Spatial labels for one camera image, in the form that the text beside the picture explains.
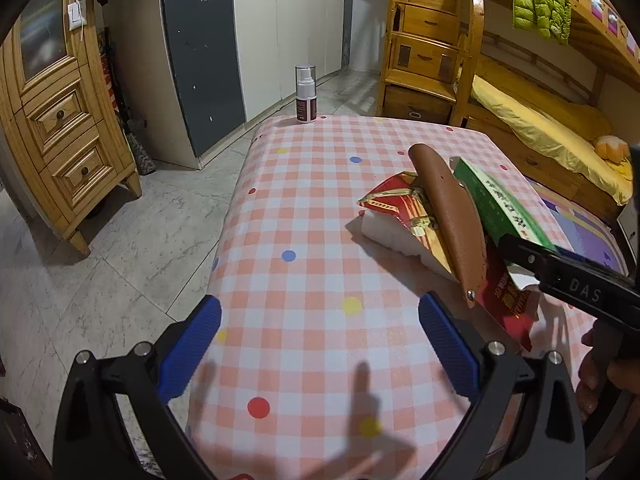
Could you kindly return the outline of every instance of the clear bottle cap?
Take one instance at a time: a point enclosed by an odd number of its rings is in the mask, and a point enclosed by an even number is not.
[[[296,67],[296,97],[309,99],[316,97],[316,66],[302,64]]]

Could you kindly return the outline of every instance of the table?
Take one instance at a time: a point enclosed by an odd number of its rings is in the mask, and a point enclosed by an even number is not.
[[[208,293],[221,329],[193,378],[188,435],[220,480],[418,479],[468,402],[418,323],[418,297],[457,285],[360,234],[356,201],[412,170],[424,142],[499,179],[556,244],[556,220],[487,136],[354,116],[265,121],[226,215]],[[577,382],[592,318],[542,302],[536,349],[559,349]]]

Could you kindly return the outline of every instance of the white wardrobe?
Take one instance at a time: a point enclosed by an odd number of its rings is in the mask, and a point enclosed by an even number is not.
[[[344,0],[234,0],[246,120],[296,91],[295,67],[340,69]]]

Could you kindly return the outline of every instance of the white tag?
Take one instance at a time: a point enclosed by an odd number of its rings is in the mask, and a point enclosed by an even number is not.
[[[86,25],[86,1],[73,2],[66,6],[66,12],[69,15],[69,30]]]

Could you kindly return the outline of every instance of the green puffer jacket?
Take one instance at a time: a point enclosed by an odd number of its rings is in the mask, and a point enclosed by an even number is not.
[[[513,0],[513,26],[536,28],[543,38],[567,44],[571,27],[569,0]]]

